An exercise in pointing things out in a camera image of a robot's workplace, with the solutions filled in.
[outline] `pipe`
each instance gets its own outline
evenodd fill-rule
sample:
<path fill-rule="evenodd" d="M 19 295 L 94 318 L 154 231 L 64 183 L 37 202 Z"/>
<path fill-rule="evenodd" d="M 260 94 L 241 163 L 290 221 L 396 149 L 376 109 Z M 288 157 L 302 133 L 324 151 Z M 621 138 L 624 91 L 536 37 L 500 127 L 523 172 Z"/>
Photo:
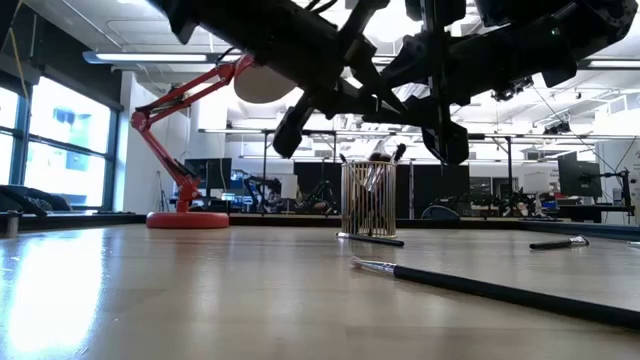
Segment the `pipe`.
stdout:
<path fill-rule="evenodd" d="M 67 2 L 67 0 L 60 0 L 60 2 L 62 2 L 63 4 L 65 4 L 71 11 L 73 11 L 74 13 L 76 13 L 76 15 L 78 15 L 80 18 L 82 18 L 82 20 L 84 20 L 85 22 L 87 22 L 87 24 L 91 25 L 91 27 L 93 27 L 97 32 L 99 32 L 102 36 L 104 36 L 107 40 L 109 40 L 109 42 L 111 42 L 113 45 L 115 45 L 117 48 L 119 48 L 122 51 L 125 51 L 124 48 L 122 47 L 122 45 L 120 45 L 117 41 L 113 40 L 113 38 L 111 38 L 109 35 L 107 35 L 102 29 L 100 29 L 96 24 L 94 24 L 91 20 L 89 20 L 86 16 L 82 15 L 82 13 L 80 11 L 78 11 L 78 9 L 74 8 L 71 4 L 69 4 Z"/>

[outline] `desk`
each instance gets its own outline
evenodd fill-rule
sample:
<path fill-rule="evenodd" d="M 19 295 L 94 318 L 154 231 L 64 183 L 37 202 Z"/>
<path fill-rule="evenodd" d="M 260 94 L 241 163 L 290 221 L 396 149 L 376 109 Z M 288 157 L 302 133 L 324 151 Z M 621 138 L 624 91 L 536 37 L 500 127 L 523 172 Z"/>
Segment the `desk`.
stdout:
<path fill-rule="evenodd" d="M 612 205 L 560 205 L 559 217 L 570 218 L 572 221 L 584 222 L 591 220 L 595 223 L 602 222 L 603 212 L 629 212 L 635 208 L 632 206 L 612 206 Z"/>
<path fill-rule="evenodd" d="M 407 246 L 396 249 L 338 241 L 337 230 L 140 224 L 0 242 L 0 358 L 626 360 L 640 353 L 637 332 L 349 265 L 357 255 L 637 310 L 640 257 L 624 243 L 532 253 L 530 242 L 564 236 L 400 230 Z"/>

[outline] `fluorescent light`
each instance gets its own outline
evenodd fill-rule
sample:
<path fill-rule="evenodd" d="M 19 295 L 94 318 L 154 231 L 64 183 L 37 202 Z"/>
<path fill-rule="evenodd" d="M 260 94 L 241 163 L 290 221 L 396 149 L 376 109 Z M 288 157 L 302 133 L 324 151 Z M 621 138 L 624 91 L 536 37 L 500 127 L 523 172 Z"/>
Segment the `fluorescent light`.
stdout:
<path fill-rule="evenodd" d="M 639 60 L 591 60 L 587 65 L 589 68 L 627 68 L 640 69 Z"/>
<path fill-rule="evenodd" d="M 386 8 L 378 10 L 371 17 L 364 33 L 365 36 L 375 36 L 383 42 L 393 42 L 407 34 L 420 32 L 421 26 L 422 21 L 413 21 L 407 17 L 403 1 L 391 1 Z"/>
<path fill-rule="evenodd" d="M 206 62 L 207 56 L 204 54 L 135 54 L 135 53 L 113 53 L 96 54 L 102 61 L 113 62 Z"/>
<path fill-rule="evenodd" d="M 388 136 L 395 133 L 388 131 L 336 131 L 336 135 L 352 135 L 352 136 Z"/>
<path fill-rule="evenodd" d="M 262 134 L 262 130 L 257 129 L 200 129 L 202 132 L 214 134 Z"/>
<path fill-rule="evenodd" d="M 257 159 L 257 160 L 262 160 L 265 158 L 265 156 L 262 155 L 240 155 L 238 156 L 241 159 Z M 290 159 L 287 158 L 283 158 L 282 156 L 274 156 L 274 155 L 268 155 L 266 156 L 266 159 L 269 160 L 318 160 L 318 161 L 322 161 L 322 160 L 332 160 L 333 158 L 331 157 L 321 157 L 321 156 L 292 156 Z"/>

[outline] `metal pencil cup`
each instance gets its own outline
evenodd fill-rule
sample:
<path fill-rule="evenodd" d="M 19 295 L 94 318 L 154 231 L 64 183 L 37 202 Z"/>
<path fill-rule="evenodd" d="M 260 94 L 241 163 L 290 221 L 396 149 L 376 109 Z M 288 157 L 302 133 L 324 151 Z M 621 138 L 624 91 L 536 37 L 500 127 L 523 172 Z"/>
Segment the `metal pencil cup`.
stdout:
<path fill-rule="evenodd" d="M 375 161 L 342 165 L 342 232 L 396 236 L 396 165 Z"/>

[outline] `computer monitor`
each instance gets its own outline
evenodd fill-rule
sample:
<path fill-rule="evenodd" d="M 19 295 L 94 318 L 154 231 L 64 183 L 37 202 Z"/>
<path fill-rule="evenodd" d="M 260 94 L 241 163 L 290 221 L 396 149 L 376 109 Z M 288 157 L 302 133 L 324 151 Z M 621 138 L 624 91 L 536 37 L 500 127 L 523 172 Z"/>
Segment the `computer monitor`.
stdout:
<path fill-rule="evenodd" d="M 559 159 L 558 171 L 560 192 L 565 196 L 602 197 L 599 164 Z"/>
<path fill-rule="evenodd" d="M 186 159 L 184 164 L 200 177 L 198 189 L 229 189 L 231 186 L 231 158 Z"/>

